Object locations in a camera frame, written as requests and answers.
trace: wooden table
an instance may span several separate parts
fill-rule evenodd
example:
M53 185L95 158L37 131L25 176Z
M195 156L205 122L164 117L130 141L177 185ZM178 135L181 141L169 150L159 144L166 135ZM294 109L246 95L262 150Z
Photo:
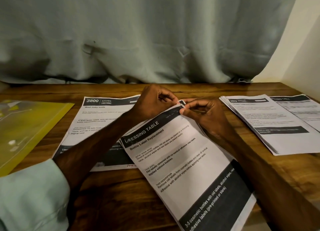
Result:
M83 97L123 98L140 94L144 84L27 85L6 89L0 100L16 99L71 102L74 107L39 142L13 172L49 159L58 147ZM300 92L282 83L252 84L165 84L178 98L267 94L291 96ZM273 156L255 134L227 107L226 116L241 137L266 160L292 188L311 203L320 206L320 154ZM91 173L76 199L72 200L75 220L71 230L179 230L162 201L138 169ZM252 216L259 213L256 205Z

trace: person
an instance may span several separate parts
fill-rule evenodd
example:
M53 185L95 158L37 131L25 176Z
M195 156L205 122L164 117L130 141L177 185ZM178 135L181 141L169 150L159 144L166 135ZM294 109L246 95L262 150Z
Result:
M318 212L242 140L218 100L185 101L180 113L194 119L210 138L239 161L255 187L262 208L280 230L320 228ZM54 160L0 178L0 231L67 230L70 191L84 181L106 149L135 125L176 104L178 98L170 90L156 84L146 86L134 107L102 130Z

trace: curtain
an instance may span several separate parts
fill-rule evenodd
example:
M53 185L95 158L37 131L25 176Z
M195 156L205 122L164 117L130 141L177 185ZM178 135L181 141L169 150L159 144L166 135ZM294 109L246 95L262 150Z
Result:
M0 81L224 83L275 51L295 0L0 0Z

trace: sleeve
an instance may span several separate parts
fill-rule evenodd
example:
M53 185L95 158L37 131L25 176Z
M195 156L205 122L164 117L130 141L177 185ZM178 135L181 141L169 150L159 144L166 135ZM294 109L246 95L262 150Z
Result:
M0 231L64 231L69 184L52 159L0 178Z

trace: hand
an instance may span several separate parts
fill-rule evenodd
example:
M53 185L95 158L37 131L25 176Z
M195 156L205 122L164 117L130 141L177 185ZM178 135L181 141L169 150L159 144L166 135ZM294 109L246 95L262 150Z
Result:
M143 89L140 98L129 112L142 122L156 117L177 103L178 98L170 90L151 84Z
M180 109L180 114L195 120L211 135L218 139L227 139L230 134L236 134L226 119L218 99L184 99L184 101L186 108ZM191 109L204 111L204 113L196 113Z

